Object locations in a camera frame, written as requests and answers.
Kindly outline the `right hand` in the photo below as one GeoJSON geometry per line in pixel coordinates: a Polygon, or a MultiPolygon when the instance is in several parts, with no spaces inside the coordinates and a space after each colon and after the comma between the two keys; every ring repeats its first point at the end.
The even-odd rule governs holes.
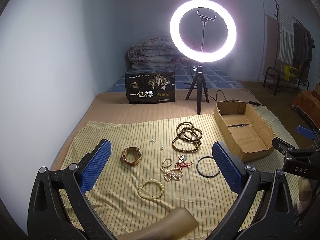
{"type": "Polygon", "coordinates": [[[298,181],[299,200],[302,202],[309,201],[312,197],[312,185],[308,178],[299,178],[298,181]]]}

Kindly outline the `left hand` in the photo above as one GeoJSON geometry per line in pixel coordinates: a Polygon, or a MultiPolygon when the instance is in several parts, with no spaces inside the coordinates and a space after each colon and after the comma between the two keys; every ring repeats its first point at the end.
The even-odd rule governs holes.
{"type": "Polygon", "coordinates": [[[138,231],[119,235],[117,239],[180,239],[197,228],[198,225],[198,221],[187,209],[177,207],[160,221],[138,231]]]}

